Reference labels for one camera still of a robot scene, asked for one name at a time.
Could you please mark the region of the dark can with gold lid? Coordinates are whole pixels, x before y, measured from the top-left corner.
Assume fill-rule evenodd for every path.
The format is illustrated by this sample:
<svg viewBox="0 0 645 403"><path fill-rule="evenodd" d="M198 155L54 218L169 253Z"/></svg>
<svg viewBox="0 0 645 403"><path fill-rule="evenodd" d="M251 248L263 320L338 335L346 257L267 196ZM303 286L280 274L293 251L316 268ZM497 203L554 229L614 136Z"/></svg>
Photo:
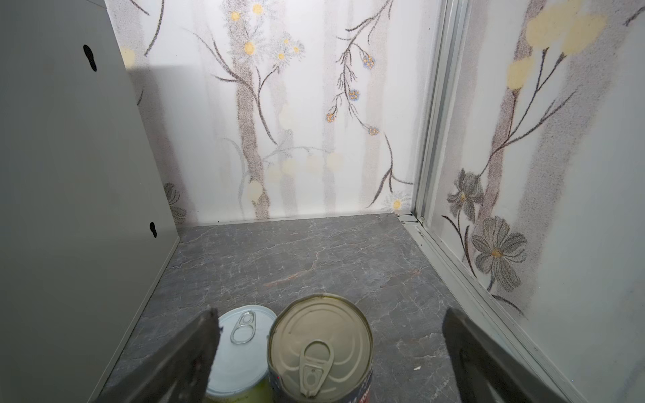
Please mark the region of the dark can with gold lid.
<svg viewBox="0 0 645 403"><path fill-rule="evenodd" d="M354 303L329 293L296 300L270 329L273 401L368 402L373 357L371 327Z"/></svg>

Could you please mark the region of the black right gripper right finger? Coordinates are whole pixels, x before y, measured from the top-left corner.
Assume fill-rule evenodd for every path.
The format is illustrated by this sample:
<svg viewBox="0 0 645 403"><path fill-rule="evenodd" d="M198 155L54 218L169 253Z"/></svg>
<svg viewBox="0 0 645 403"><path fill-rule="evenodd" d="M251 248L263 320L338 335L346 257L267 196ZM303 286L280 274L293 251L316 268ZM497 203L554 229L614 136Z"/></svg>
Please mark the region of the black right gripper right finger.
<svg viewBox="0 0 645 403"><path fill-rule="evenodd" d="M442 331L461 401L564 401L461 310L447 310Z"/></svg>

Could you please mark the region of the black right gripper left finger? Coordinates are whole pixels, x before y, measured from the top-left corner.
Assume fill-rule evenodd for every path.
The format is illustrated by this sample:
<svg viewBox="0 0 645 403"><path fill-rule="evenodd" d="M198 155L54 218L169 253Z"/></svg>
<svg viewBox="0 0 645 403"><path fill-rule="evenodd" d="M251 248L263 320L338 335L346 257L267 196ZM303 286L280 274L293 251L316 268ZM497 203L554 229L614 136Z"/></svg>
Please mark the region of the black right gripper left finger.
<svg viewBox="0 0 645 403"><path fill-rule="evenodd" d="M222 329L218 311L201 312L98 402L201 402Z"/></svg>

